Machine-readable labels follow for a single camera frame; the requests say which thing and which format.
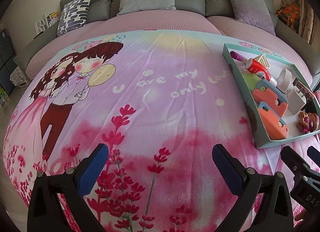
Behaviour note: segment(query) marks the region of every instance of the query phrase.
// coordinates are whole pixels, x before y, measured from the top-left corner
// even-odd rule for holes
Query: yellow balloon
[[[88,86],[98,86],[105,83],[116,72],[116,67],[113,64],[106,64],[99,67],[90,77]]]

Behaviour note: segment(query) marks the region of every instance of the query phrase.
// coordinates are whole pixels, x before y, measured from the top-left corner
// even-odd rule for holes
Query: orange toy piece
[[[272,110],[258,108],[263,125],[272,140],[286,139],[289,128],[287,125],[280,125],[278,116]]]
[[[282,117],[288,108],[286,102],[282,102],[278,105],[278,96],[271,89],[267,88],[264,92],[259,89],[255,89],[252,92],[252,96],[255,101],[260,103],[261,101],[267,103],[280,117]]]

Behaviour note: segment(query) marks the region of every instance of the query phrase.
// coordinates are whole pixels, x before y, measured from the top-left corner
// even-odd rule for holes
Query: lavender pillow
[[[259,27],[276,35],[264,0],[230,0],[236,21]]]

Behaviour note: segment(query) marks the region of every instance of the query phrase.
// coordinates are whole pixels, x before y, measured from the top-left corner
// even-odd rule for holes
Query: coral puzzle piece
[[[265,102],[261,102],[258,107],[263,125],[271,140],[286,139],[289,128],[287,124],[272,110]]]
[[[287,98],[267,80],[260,80],[252,92],[258,103],[265,102],[273,111],[282,117],[288,108]]]

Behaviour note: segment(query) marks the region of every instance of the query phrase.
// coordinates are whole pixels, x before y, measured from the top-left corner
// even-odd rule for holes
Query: teal tray
[[[241,71],[239,70],[238,66],[235,64],[234,59],[230,56],[229,50],[243,51],[243,52],[247,52],[247,53],[251,53],[251,54],[256,54],[257,56],[262,54],[262,52],[257,51],[255,49],[250,49],[250,48],[247,48],[244,46],[234,45],[234,44],[224,44],[224,47],[223,47],[223,56],[226,59],[228,65],[231,69],[231,72],[233,73],[233,76],[236,79],[236,82],[238,84],[242,98],[244,100],[244,104],[245,104],[246,110],[248,112],[248,117],[249,117],[250,124],[252,127],[254,141],[255,141],[257,149],[288,144],[288,143],[291,143],[294,141],[298,141],[298,140],[313,136],[313,135],[318,134],[320,132],[320,125],[319,125],[317,130],[315,130],[312,133],[301,134],[299,136],[290,137],[290,138],[286,138],[286,139],[282,139],[282,140],[271,140],[267,134],[267,131],[266,131],[263,123],[262,123],[262,120],[261,120],[260,115],[258,113],[257,105],[253,99],[252,93],[249,90],[249,87],[247,86],[247,83],[245,82]],[[299,70],[297,69],[297,67],[294,64],[292,64],[291,62],[289,62],[285,59],[281,59],[281,58],[276,57],[271,54],[266,54],[266,57],[268,58],[268,60],[274,60],[277,62],[281,62],[283,64],[286,64],[286,65],[292,67],[293,70],[296,72],[298,78],[301,80],[301,82],[311,90],[311,88],[309,87],[309,85],[305,81],[304,77],[301,75],[301,73],[299,72]],[[316,100],[316,98],[313,99],[310,107],[308,107],[308,111],[312,112],[312,113],[316,113],[318,116],[320,116],[320,107],[319,107],[319,104],[318,104],[318,101]]]

